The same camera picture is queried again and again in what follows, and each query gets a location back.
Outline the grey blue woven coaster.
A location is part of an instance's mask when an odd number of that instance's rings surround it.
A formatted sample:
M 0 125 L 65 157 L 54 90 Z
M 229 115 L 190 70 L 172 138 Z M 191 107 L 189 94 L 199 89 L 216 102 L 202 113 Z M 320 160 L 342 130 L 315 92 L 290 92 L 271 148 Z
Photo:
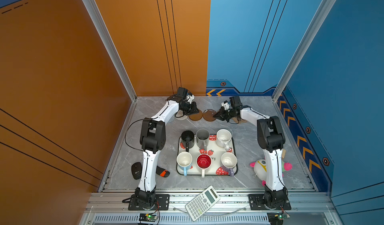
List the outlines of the grey blue woven coaster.
M 182 121 L 182 120 L 187 119 L 188 116 L 187 116 L 187 115 L 184 115 L 184 114 L 180 111 L 180 112 L 178 112 L 178 113 L 175 114 L 175 118 L 176 118 L 177 120 Z

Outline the plain brown wooden coaster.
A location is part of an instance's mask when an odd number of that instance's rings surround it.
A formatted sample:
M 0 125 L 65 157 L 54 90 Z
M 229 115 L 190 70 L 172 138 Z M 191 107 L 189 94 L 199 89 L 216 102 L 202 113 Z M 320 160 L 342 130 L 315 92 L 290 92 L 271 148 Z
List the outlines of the plain brown wooden coaster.
M 199 110 L 197 114 L 189 115 L 191 121 L 199 121 L 203 118 L 203 112 Z

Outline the dark brown scratched coaster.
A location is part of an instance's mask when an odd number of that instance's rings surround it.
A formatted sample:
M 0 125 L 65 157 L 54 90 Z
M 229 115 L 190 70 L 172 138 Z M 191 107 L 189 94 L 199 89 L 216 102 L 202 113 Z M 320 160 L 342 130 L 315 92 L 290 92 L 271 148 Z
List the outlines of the dark brown scratched coaster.
M 216 118 L 214 117 L 214 115 L 217 113 L 217 111 L 213 110 L 213 109 L 206 109 L 204 112 L 203 112 L 203 118 L 204 120 L 208 121 L 208 122 L 213 122 L 216 120 Z

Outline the paw shaped wooden coaster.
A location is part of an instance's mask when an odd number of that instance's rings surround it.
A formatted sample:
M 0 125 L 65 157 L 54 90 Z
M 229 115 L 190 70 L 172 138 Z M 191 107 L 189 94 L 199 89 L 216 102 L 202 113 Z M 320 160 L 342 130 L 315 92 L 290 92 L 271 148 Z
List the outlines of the paw shaped wooden coaster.
M 243 124 L 248 122 L 247 120 L 236 118 L 236 117 L 232 118 L 232 120 L 234 121 L 235 124 Z

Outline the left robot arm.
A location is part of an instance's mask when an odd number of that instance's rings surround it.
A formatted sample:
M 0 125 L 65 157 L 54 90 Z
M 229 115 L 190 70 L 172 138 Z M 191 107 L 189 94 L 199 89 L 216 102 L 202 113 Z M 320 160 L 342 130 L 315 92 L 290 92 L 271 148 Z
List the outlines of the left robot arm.
M 151 209 L 156 199 L 156 169 L 159 155 L 166 144 L 166 125 L 178 112 L 194 115 L 199 112 L 196 102 L 168 100 L 165 105 L 150 118 L 144 118 L 140 135 L 143 149 L 142 174 L 135 189 L 133 202 L 135 206 Z

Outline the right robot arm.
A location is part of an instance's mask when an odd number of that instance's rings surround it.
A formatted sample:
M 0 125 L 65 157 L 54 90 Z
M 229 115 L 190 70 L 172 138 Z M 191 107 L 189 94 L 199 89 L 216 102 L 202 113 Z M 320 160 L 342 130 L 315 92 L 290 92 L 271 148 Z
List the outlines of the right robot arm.
M 282 153 L 286 139 L 279 117 L 267 116 L 251 107 L 242 106 L 227 110 L 221 107 L 214 114 L 214 118 L 227 122 L 232 118 L 242 119 L 257 127 L 257 142 L 263 149 L 267 165 L 264 205 L 271 210 L 290 210 L 292 207 L 288 199 L 288 189 L 283 182 L 282 169 Z

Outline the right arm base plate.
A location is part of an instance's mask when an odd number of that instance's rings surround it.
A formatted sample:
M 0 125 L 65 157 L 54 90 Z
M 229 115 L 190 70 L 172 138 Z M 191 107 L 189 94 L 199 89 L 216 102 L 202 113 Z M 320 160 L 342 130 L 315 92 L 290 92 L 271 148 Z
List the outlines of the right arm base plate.
M 251 210 L 285 210 L 292 209 L 291 203 L 286 196 L 280 196 L 277 198 L 267 197 L 262 194 L 249 194 L 249 204 Z

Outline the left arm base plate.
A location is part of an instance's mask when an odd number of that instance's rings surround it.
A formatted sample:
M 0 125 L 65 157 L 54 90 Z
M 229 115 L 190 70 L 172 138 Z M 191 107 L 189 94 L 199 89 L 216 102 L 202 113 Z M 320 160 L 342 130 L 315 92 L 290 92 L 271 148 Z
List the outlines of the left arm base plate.
M 170 195 L 169 194 L 155 194 L 154 197 L 145 200 L 139 199 L 137 196 L 132 195 L 130 197 L 130 202 L 128 205 L 129 211 L 152 211 L 160 210 L 167 211 L 170 204 Z

